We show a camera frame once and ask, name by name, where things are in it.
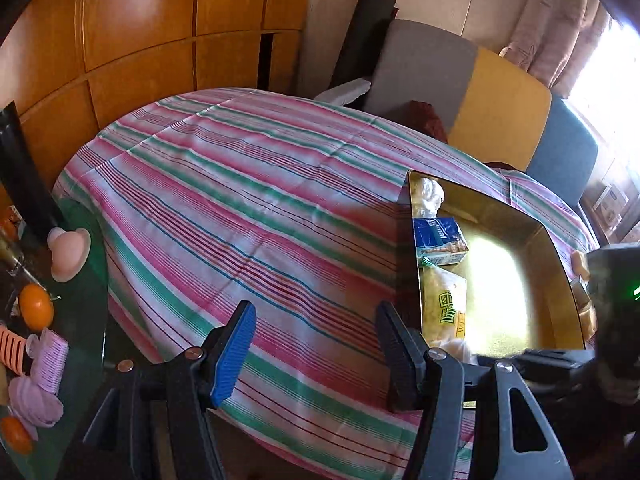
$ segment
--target pink suction cup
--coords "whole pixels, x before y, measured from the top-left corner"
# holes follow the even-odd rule
[[[84,266],[91,248],[91,235],[82,228],[65,231],[54,227],[47,237],[47,245],[51,250],[51,276],[64,283]]]

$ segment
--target green surface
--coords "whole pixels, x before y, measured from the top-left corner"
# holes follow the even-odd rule
[[[63,199],[59,206],[68,222],[67,229],[83,227],[89,231],[91,251],[82,270],[69,282],[57,283],[51,276],[43,276],[47,289],[61,298],[54,302],[51,328],[69,342],[58,395],[65,414],[53,428],[38,429],[40,439],[34,443],[30,456],[18,456],[8,450],[20,472],[29,480],[55,478],[76,426],[104,378],[108,274],[102,232],[95,217],[78,202]]]

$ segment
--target curtain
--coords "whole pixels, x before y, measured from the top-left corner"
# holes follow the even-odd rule
[[[609,20],[599,0],[528,0],[500,55],[567,98]]]

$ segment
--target rolled black mat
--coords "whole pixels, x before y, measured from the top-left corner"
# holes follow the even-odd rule
[[[38,176],[15,102],[0,110],[0,180],[26,224],[46,243],[49,231],[64,217]]]
[[[395,4],[396,0],[358,0],[329,88],[373,74]]]

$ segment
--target tablecloth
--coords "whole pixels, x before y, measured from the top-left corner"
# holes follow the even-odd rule
[[[218,414],[330,478],[399,478],[418,416],[385,409],[372,318],[394,299],[394,202],[407,169],[539,219],[569,277],[596,247],[558,197],[423,134],[343,107],[247,89],[162,99],[83,146],[54,193],[98,217],[110,311],[153,362],[202,343],[241,300],[257,331]],[[465,418],[456,478],[466,478]]]

